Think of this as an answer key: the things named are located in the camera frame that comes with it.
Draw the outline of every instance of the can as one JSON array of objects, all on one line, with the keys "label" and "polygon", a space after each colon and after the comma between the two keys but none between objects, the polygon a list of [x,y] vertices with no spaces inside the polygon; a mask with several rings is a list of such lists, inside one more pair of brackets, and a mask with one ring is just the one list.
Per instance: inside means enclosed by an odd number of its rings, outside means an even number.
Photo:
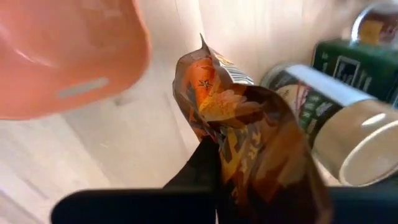
[{"label": "can", "polygon": [[356,18],[352,40],[398,48],[398,1],[377,2]]},{"label": "can", "polygon": [[261,81],[289,104],[313,155],[343,185],[366,186],[398,169],[398,112],[306,65],[279,65]]},{"label": "can", "polygon": [[312,67],[398,108],[398,51],[333,39],[317,44]]}]

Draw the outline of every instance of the snack bag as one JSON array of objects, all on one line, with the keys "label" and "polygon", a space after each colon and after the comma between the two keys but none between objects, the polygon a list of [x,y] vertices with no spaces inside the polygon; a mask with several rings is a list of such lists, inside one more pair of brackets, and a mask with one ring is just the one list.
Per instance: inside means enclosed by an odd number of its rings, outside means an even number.
[{"label": "snack bag", "polygon": [[329,223],[331,202],[294,114],[273,91],[202,48],[177,62],[174,98],[221,160],[220,223]]}]

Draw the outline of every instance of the green can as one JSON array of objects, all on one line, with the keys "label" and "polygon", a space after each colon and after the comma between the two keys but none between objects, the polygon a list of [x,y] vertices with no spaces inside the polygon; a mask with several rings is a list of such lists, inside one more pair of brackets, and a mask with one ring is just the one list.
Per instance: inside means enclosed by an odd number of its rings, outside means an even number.
[{"label": "green can", "polygon": [[315,49],[313,68],[398,108],[398,51],[333,39]]}]

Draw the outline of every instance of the orange plastic object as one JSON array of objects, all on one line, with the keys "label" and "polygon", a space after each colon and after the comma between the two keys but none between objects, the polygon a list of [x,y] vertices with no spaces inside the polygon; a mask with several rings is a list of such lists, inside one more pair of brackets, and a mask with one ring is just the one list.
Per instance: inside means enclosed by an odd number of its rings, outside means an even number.
[{"label": "orange plastic object", "polygon": [[149,62],[132,0],[0,2],[0,119],[76,108],[133,85]]}]

